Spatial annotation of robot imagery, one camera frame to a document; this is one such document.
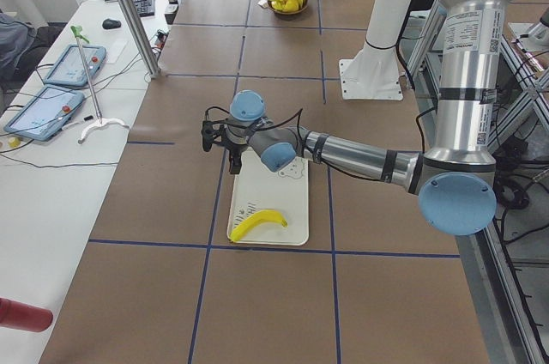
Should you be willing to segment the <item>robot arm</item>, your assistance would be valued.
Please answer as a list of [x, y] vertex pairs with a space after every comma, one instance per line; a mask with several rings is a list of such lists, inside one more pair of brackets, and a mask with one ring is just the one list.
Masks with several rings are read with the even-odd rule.
[[401, 186], [418, 197], [422, 216], [441, 232], [478, 233], [497, 209], [492, 189], [496, 162], [488, 150], [488, 137], [510, 1], [435, 0], [445, 17], [445, 33], [436, 133], [430, 148], [382, 149], [307, 130], [298, 117], [276, 124], [266, 116], [261, 95], [245, 90], [234, 96], [220, 124], [231, 171], [240, 170], [246, 149], [273, 172], [304, 158], [354, 178]]

